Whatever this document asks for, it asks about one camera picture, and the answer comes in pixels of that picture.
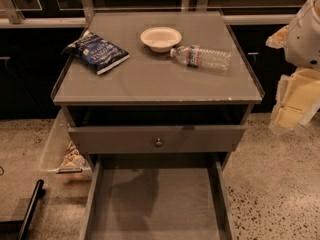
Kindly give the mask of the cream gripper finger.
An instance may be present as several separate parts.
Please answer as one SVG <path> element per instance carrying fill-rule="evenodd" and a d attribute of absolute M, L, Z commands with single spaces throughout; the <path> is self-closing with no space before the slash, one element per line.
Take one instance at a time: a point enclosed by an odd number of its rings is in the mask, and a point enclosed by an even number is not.
<path fill-rule="evenodd" d="M 280 77 L 269 128 L 290 131 L 306 126 L 319 109 L 320 71 L 298 67 L 290 76 Z"/>
<path fill-rule="evenodd" d="M 268 37 L 265 44 L 274 49 L 284 48 L 286 45 L 286 36 L 288 32 L 288 26 L 284 26 L 277 32 Z"/>

